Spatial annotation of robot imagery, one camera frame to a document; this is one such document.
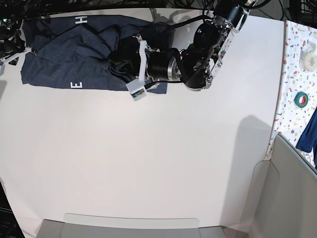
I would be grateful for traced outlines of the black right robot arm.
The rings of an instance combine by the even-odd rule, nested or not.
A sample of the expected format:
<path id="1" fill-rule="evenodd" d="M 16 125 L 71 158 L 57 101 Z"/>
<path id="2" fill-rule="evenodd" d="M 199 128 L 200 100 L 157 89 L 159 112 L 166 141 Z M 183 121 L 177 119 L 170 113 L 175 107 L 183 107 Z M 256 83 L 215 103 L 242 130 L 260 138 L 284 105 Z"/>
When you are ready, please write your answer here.
<path id="1" fill-rule="evenodd" d="M 0 19 L 0 65 L 16 61 L 18 54 L 25 52 L 25 41 L 21 38 L 23 15 L 12 14 Z"/>

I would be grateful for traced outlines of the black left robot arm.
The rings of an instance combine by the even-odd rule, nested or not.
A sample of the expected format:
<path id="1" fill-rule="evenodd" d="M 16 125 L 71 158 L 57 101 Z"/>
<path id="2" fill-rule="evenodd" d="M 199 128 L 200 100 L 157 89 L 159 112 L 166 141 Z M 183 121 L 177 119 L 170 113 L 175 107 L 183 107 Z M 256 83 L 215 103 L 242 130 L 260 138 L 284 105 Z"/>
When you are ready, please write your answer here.
<path id="1" fill-rule="evenodd" d="M 127 86 L 150 91 L 160 84 L 182 83 L 190 90 L 210 87 L 222 59 L 254 6 L 253 0 L 220 0 L 212 16 L 201 15 L 173 25 L 153 23 L 119 41 L 109 60 L 111 73 Z M 202 20 L 186 49 L 171 46 L 177 28 Z"/>

